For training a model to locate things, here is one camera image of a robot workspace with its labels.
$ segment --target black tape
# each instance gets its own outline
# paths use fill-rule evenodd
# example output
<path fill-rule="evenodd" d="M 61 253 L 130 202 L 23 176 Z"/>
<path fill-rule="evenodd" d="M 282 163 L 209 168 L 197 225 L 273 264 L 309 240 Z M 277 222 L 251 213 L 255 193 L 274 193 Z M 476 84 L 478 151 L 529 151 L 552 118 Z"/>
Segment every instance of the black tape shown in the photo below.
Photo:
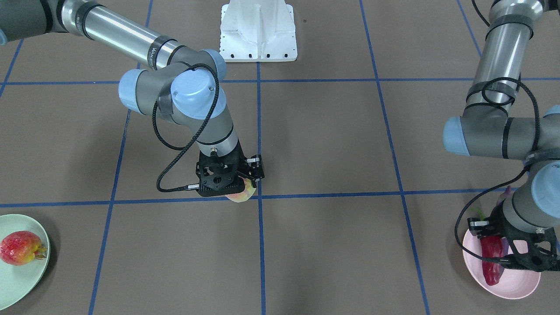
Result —
<path fill-rule="evenodd" d="M 220 139 L 220 140 L 218 140 L 218 141 L 214 141 L 214 142 L 207 143 L 207 142 L 202 142 L 202 141 L 198 141 L 198 140 L 197 140 L 197 142 L 200 143 L 201 145 L 205 145 L 205 146 L 214 146 L 214 145 L 216 145 L 216 144 L 218 144 L 218 143 L 221 143 L 221 142 L 225 141 L 226 139 L 228 139 L 228 138 L 231 136 L 231 134 L 232 134 L 233 132 L 234 132 L 234 127 L 231 126 L 231 130 L 229 131 L 229 133 L 227 134 L 227 136 L 225 136 L 224 138 L 222 138 L 222 139 Z"/>
<path fill-rule="evenodd" d="M 510 137 L 510 128 L 511 123 L 514 121 L 513 118 L 509 117 L 506 122 L 506 126 L 503 129 L 503 136 L 502 136 L 502 157 L 504 159 L 509 159 L 507 156 L 507 140 Z"/>
<path fill-rule="evenodd" d="M 64 26 L 64 22 L 62 22 L 62 7 L 64 6 L 64 2 L 66 0 L 58 0 L 57 3 L 57 20 L 58 20 L 58 24 L 60 24 L 60 26 L 62 26 L 62 28 L 68 32 L 68 30 L 66 29 L 66 26 Z"/>
<path fill-rule="evenodd" d="M 50 10 L 50 6 L 47 0 L 39 0 L 39 2 L 41 2 L 43 11 L 45 11 L 45 19 L 46 19 L 45 34 L 46 34 L 53 29 L 53 13 Z"/>
<path fill-rule="evenodd" d="M 173 56 L 175 55 L 175 53 L 176 53 L 179 49 L 181 49 L 181 48 L 183 48 L 183 47 L 186 47 L 186 46 L 185 46 L 185 45 L 181 45 L 181 46 L 179 46 L 179 47 L 173 49 L 173 51 L 171 52 L 171 55 L 169 55 L 169 59 L 167 60 L 167 65 L 168 65 L 168 66 L 171 64 L 171 60 L 173 59 Z"/>
<path fill-rule="evenodd" d="M 184 61 L 177 61 L 177 63 L 182 63 L 185 66 L 187 66 L 188 67 L 187 70 L 191 70 L 193 68 L 193 66 L 191 66 L 189 63 L 184 62 Z"/>
<path fill-rule="evenodd" d="M 161 48 L 170 40 L 175 40 L 169 36 L 159 36 L 153 43 L 150 45 L 148 49 L 148 66 L 154 70 L 157 70 L 157 55 L 159 54 Z"/>
<path fill-rule="evenodd" d="M 509 115 L 508 112 L 507 112 L 507 110 L 504 109 L 503 107 L 501 107 L 501 106 L 496 106 L 496 105 L 492 105 L 492 104 L 489 104 L 489 103 L 474 103 L 474 104 L 470 104 L 470 105 L 468 105 L 467 107 L 465 107 L 465 110 L 467 110 L 468 108 L 471 108 L 471 107 L 475 107 L 475 106 L 490 106 L 490 107 L 494 107 L 494 108 L 497 108 L 497 109 L 501 110 L 501 111 L 504 112 L 506 115 Z"/>
<path fill-rule="evenodd" d="M 470 87 L 469 89 L 469 93 L 466 96 L 466 99 L 468 100 L 469 97 L 475 93 L 481 92 L 484 87 L 486 86 L 488 82 L 479 82 L 473 86 Z M 509 103 L 513 103 L 513 101 L 515 101 L 515 99 L 517 98 L 517 91 L 505 84 L 505 83 L 501 83 L 501 82 L 494 82 L 492 84 L 490 84 L 486 89 L 484 89 L 485 91 L 496 91 L 496 92 L 500 92 L 500 93 L 504 93 L 505 95 L 510 97 L 510 101 L 508 101 L 506 104 L 507 105 Z"/>
<path fill-rule="evenodd" d="M 529 39 L 533 38 L 533 27 L 534 27 L 533 19 L 521 14 L 507 14 L 507 15 L 500 16 L 499 18 L 495 19 L 492 22 L 492 24 L 490 24 L 490 27 L 488 28 L 488 32 L 486 33 L 486 39 L 488 39 L 488 35 L 490 35 L 490 32 L 493 31 L 495 28 L 510 23 L 518 23 L 518 24 L 526 25 L 531 31 L 531 37 Z"/>
<path fill-rule="evenodd" d="M 80 8 L 78 8 L 78 11 L 76 11 L 76 18 L 74 20 L 78 32 L 80 32 L 80 34 L 82 34 L 83 36 L 91 40 L 93 40 L 93 38 L 91 38 L 86 32 L 86 17 L 87 14 L 90 13 L 90 11 L 95 7 L 105 7 L 105 6 L 97 2 L 86 2 L 82 4 Z"/>
<path fill-rule="evenodd" d="M 161 118 L 170 123 L 176 123 L 172 117 L 173 99 L 171 98 L 171 84 L 173 83 L 173 79 L 165 82 L 160 89 L 160 94 L 157 96 L 157 106 L 160 108 Z"/>

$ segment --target blue tape line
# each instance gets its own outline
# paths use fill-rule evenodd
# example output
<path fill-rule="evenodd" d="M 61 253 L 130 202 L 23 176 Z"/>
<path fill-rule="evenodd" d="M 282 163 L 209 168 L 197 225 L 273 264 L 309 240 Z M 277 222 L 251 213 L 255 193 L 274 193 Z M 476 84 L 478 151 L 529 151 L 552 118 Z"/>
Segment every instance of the blue tape line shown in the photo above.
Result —
<path fill-rule="evenodd" d="M 12 62 L 10 62 L 10 67 L 8 68 L 8 72 L 6 72 L 6 76 L 4 77 L 4 82 L 0 87 L 0 98 L 4 93 L 4 89 L 6 88 L 6 83 L 12 74 L 13 65 L 16 63 L 17 56 L 20 54 L 21 46 L 24 44 L 24 40 L 20 40 L 20 43 L 17 45 L 16 51 L 13 53 Z"/>
<path fill-rule="evenodd" d="M 259 182 L 259 248 L 260 248 L 260 305 L 261 315 L 267 313 L 267 294 L 265 284 L 265 265 L 264 265 L 264 229 L 263 229 L 263 199 L 262 182 Z"/>
<path fill-rule="evenodd" d="M 150 4 L 148 5 L 148 15 L 146 15 L 146 23 L 144 24 L 146 27 L 150 26 L 150 18 L 152 17 L 152 7 L 153 7 L 153 0 L 150 0 Z"/>
<path fill-rule="evenodd" d="M 93 206 L 93 205 L 108 205 L 109 203 L 110 203 L 109 201 L 4 203 L 4 204 L 0 204 L 0 208 Z"/>
<path fill-rule="evenodd" d="M 256 80 L 222 80 L 222 83 L 256 83 Z"/>
<path fill-rule="evenodd" d="M 7 82 L 6 85 L 75 85 L 75 84 L 118 84 L 119 81 L 52 81 L 52 82 Z"/>
<path fill-rule="evenodd" d="M 198 197 L 198 198 L 115 200 L 114 203 L 116 205 L 136 205 L 140 203 L 207 202 L 207 201 L 228 201 L 228 200 L 229 199 L 226 197 Z"/>
<path fill-rule="evenodd" d="M 413 253 L 413 256 L 414 256 L 414 262 L 416 264 L 416 272 L 418 274 L 418 282 L 419 282 L 419 285 L 420 285 L 420 290 L 422 291 L 422 299 L 424 301 L 424 308 L 426 310 L 426 315 L 430 315 L 430 307 L 428 305 L 428 298 L 426 296 L 426 290 L 424 288 L 424 280 L 423 280 L 423 277 L 422 277 L 422 270 L 420 268 L 420 262 L 418 260 L 418 254 L 417 254 L 417 251 L 416 251 L 416 243 L 414 241 L 414 234 L 412 232 L 412 226 L 410 225 L 410 218 L 408 216 L 407 202 L 404 198 L 404 195 L 402 194 L 403 193 L 403 184 L 402 184 L 402 181 L 401 181 L 401 178 L 400 178 L 399 165 L 398 165 L 397 160 L 396 160 L 395 147 L 393 145 L 393 138 L 391 137 L 391 129 L 390 129 L 390 126 L 389 126 L 389 120 L 387 118 L 387 112 L 386 112 L 386 109 L 385 109 L 385 101 L 383 99 L 383 92 L 381 91 L 381 83 L 379 81 L 379 75 L 378 75 L 378 72 L 377 72 L 377 65 L 375 63 L 374 49 L 373 49 L 373 46 L 371 44 L 370 32 L 369 32 L 369 28 L 367 26 L 366 13 L 365 13 L 364 8 L 363 8 L 362 0 L 360 0 L 360 9 L 362 11 L 363 26 L 364 26 L 364 29 L 366 30 L 367 45 L 370 49 L 371 64 L 374 68 L 374 74 L 375 74 L 375 79 L 376 79 L 376 83 L 377 83 L 377 92 L 379 93 L 379 101 L 381 103 L 381 110 L 383 111 L 383 119 L 385 121 L 385 127 L 387 129 L 387 137 L 389 138 L 389 146 L 391 148 L 391 154 L 393 155 L 393 164 L 395 166 L 396 179 L 397 179 L 397 182 L 399 184 L 399 193 L 401 193 L 404 216 L 405 216 L 406 221 L 407 221 L 407 228 L 408 228 L 408 234 L 409 234 L 409 237 L 410 237 L 410 244 L 412 246 L 412 253 Z"/>
<path fill-rule="evenodd" d="M 257 153 L 261 154 L 261 97 L 260 97 L 260 62 L 256 63 L 256 131 L 257 131 Z M 259 248 L 260 248 L 260 307 L 261 315 L 267 313 L 267 293 L 265 286 L 264 268 L 264 230 L 263 230 L 263 182 L 258 183 L 258 203 L 259 203 Z"/>
<path fill-rule="evenodd" d="M 351 193 L 302 193 L 302 194 L 269 194 L 263 199 L 292 199 L 292 198 L 334 198 L 334 197 L 371 197 L 398 196 L 401 192 L 351 192 Z"/>
<path fill-rule="evenodd" d="M 444 189 L 432 191 L 388 191 L 388 192 L 349 192 L 349 193 L 302 193 L 302 194 L 269 194 L 262 195 L 262 199 L 292 199 L 292 198 L 333 198 L 333 197 L 371 197 L 371 196 L 398 196 L 418 195 L 418 194 L 448 194 L 448 193 L 479 193 L 486 188 L 478 189 Z M 503 192 L 505 188 L 495 190 Z M 135 205 L 142 203 L 175 203 L 175 202 L 209 202 L 209 201 L 228 201 L 226 197 L 195 197 L 195 198 L 169 198 L 169 199 L 130 199 L 115 200 L 114 205 Z M 64 206 L 91 206 L 109 205 L 111 201 L 69 201 L 69 202 L 29 202 L 29 203 L 0 203 L 0 208 L 25 208 L 25 207 L 64 207 Z"/>
<path fill-rule="evenodd" d="M 260 80 L 261 83 L 293 83 L 293 82 L 401 82 L 401 81 L 473 81 L 473 78 L 350 78 L 350 79 L 294 79 L 294 80 Z M 560 77 L 531 77 L 524 81 L 560 81 Z M 256 83 L 257 80 L 224 80 L 223 83 Z M 0 85 L 75 85 L 75 84 L 118 84 L 119 81 L 45 81 L 45 82 L 3 82 Z"/>
<path fill-rule="evenodd" d="M 473 39 L 474 45 L 477 48 L 478 55 L 479 57 L 482 57 L 482 52 L 480 51 L 480 47 L 478 46 L 477 39 L 474 37 L 473 29 L 470 28 L 469 19 L 467 19 L 465 10 L 463 10 L 463 6 L 461 5 L 461 2 L 459 0 L 457 0 L 457 5 L 459 5 L 459 9 L 461 9 L 461 14 L 463 14 L 463 19 L 465 20 L 466 26 L 469 29 L 470 37 Z"/>
<path fill-rule="evenodd" d="M 292 82 L 373 82 L 374 78 L 325 78 L 325 79 L 265 79 L 263 83 L 292 83 Z"/>
<path fill-rule="evenodd" d="M 381 78 L 381 82 L 392 81 L 473 81 L 474 78 Z"/>
<path fill-rule="evenodd" d="M 487 190 L 487 188 L 478 189 L 443 189 L 443 190 L 433 190 L 433 191 L 404 191 L 403 194 L 444 194 L 444 193 L 479 193 Z M 505 188 L 499 188 L 494 190 L 495 192 L 504 192 Z"/>
<path fill-rule="evenodd" d="M 523 81 L 558 81 L 560 80 L 560 77 L 555 78 L 555 77 L 551 77 L 551 78 L 522 78 Z"/>
<path fill-rule="evenodd" d="M 130 121 L 130 109 L 127 111 L 127 119 L 124 123 L 123 138 L 120 142 L 119 159 L 116 163 L 115 179 L 113 181 L 113 190 L 111 191 L 111 200 L 109 202 L 109 209 L 107 210 L 107 218 L 105 220 L 105 229 L 103 231 L 103 240 L 101 241 L 101 249 L 99 251 L 99 260 L 97 261 L 97 270 L 95 272 L 94 287 L 91 292 L 90 309 L 88 315 L 93 315 L 95 307 L 95 299 L 97 297 L 97 288 L 99 287 L 99 278 L 101 277 L 101 268 L 103 267 L 103 258 L 105 257 L 105 246 L 107 245 L 107 237 L 109 235 L 109 226 L 111 224 L 111 216 L 113 214 L 113 205 L 116 195 L 116 187 L 119 182 L 120 167 L 123 162 L 124 145 L 127 141 L 128 122 Z"/>

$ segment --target plate rim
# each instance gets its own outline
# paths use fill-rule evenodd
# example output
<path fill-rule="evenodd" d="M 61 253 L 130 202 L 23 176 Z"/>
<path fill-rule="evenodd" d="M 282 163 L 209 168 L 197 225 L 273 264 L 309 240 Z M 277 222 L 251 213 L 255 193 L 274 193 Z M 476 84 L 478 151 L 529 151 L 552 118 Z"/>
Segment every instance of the plate rim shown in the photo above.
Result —
<path fill-rule="evenodd" d="M 46 257 L 44 258 L 44 266 L 41 269 L 41 273 L 40 273 L 39 277 L 37 278 L 37 281 L 33 285 L 30 285 L 29 290 L 23 296 L 16 299 L 13 303 L 8 302 L 5 307 L 3 307 L 0 303 L 0 311 L 2 311 L 4 309 L 7 309 L 8 307 L 10 307 L 10 306 L 16 304 L 17 302 L 19 302 L 21 299 L 23 299 L 25 296 L 27 296 L 29 294 L 29 292 L 31 292 L 33 290 L 33 288 L 35 288 L 37 286 L 39 281 L 41 281 L 41 279 L 43 278 L 43 275 L 45 274 L 46 268 L 49 265 L 49 260 L 50 260 L 50 239 L 49 239 L 49 234 L 47 234 L 43 225 L 41 225 L 34 218 L 32 218 L 30 216 L 27 216 L 27 215 L 23 215 L 23 214 L 4 214 L 4 215 L 0 215 L 0 220 L 2 220 L 2 218 L 5 218 L 5 217 L 19 217 L 20 219 L 27 220 L 27 221 L 31 222 L 32 224 L 36 225 L 44 233 L 44 236 L 45 236 L 45 239 L 46 239 L 46 245 L 47 245 L 47 252 L 46 252 Z"/>

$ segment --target white plastic mount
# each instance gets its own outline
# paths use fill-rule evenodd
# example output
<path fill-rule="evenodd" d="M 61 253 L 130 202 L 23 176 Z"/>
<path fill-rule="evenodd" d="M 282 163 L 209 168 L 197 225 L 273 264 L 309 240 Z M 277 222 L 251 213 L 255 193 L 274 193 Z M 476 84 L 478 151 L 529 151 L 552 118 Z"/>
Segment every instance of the white plastic mount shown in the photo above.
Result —
<path fill-rule="evenodd" d="M 226 62 L 297 58 L 293 7 L 284 0 L 231 0 L 222 7 L 220 54 Z"/>

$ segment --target red fruit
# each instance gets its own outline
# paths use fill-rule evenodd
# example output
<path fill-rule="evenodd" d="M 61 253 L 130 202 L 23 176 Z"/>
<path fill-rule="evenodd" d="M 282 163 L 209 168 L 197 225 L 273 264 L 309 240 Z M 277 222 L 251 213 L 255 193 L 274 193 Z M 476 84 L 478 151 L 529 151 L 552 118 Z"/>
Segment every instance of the red fruit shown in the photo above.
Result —
<path fill-rule="evenodd" d="M 482 247 L 482 257 L 492 258 L 492 257 L 503 257 L 504 255 L 504 245 L 502 243 L 501 236 L 489 236 L 480 239 L 480 245 Z M 499 263 L 493 262 L 482 262 L 482 274 L 488 285 L 496 285 L 500 281 L 500 277 L 503 273 L 503 267 Z"/>
<path fill-rule="evenodd" d="M 13 232 L 0 243 L 0 258 L 14 266 L 25 265 L 35 258 L 43 259 L 45 251 L 41 239 L 29 231 Z"/>

